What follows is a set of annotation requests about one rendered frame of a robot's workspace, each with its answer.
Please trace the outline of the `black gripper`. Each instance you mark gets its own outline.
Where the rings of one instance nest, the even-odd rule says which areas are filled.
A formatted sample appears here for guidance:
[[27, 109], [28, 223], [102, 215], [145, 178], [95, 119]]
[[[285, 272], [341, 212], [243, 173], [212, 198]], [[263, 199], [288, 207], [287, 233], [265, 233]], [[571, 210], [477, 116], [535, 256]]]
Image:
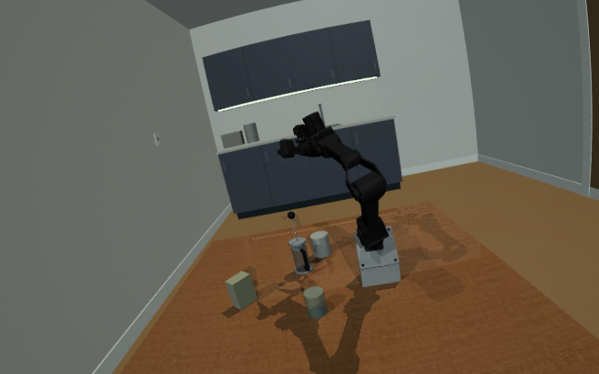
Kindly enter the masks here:
[[308, 136], [307, 140], [299, 142], [298, 146], [294, 146], [292, 139], [281, 139], [279, 141], [280, 148], [277, 154], [282, 158], [293, 158], [295, 153], [306, 157], [320, 157], [311, 146], [311, 139]]

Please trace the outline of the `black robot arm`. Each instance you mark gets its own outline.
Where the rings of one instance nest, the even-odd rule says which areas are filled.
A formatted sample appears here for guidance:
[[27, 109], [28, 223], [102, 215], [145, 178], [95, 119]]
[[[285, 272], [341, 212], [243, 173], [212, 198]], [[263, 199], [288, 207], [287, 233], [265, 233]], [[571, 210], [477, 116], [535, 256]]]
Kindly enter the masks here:
[[[365, 251], [383, 250], [383, 239], [389, 236], [386, 226], [379, 216], [378, 201], [385, 195], [387, 182], [374, 162], [362, 157], [357, 150], [342, 144], [335, 130], [325, 127], [318, 111], [302, 119], [305, 123], [296, 125], [293, 134], [296, 143], [311, 139], [311, 146], [324, 158], [334, 158], [346, 171], [346, 186], [353, 198], [359, 202], [361, 216], [356, 219], [358, 237]], [[348, 170], [359, 164], [373, 170], [350, 183]], [[366, 250], [367, 249], [367, 250]]]

